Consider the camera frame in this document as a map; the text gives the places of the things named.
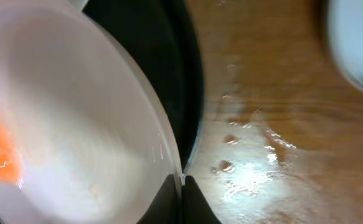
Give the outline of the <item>pink plate with ketchup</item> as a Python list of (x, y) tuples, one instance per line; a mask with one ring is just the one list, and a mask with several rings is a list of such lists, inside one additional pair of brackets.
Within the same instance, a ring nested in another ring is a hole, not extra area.
[(181, 165), (164, 108), (85, 1), (0, 1), (0, 122), (19, 154), (0, 223), (137, 223)]

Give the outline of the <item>light blue plate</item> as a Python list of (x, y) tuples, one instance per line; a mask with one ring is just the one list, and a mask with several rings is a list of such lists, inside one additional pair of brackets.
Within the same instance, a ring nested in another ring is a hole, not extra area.
[(363, 91), (363, 0), (330, 0), (327, 41), (338, 70)]

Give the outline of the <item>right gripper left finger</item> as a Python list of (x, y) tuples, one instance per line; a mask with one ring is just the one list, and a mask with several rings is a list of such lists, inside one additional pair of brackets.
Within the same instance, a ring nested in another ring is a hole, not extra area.
[(168, 175), (137, 224), (177, 224), (179, 197), (173, 175)]

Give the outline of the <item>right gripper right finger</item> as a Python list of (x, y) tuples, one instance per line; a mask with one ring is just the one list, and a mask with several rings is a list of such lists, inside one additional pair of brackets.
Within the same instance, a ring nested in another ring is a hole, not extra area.
[(221, 224), (215, 216), (193, 176), (185, 177), (182, 187), (184, 224)]

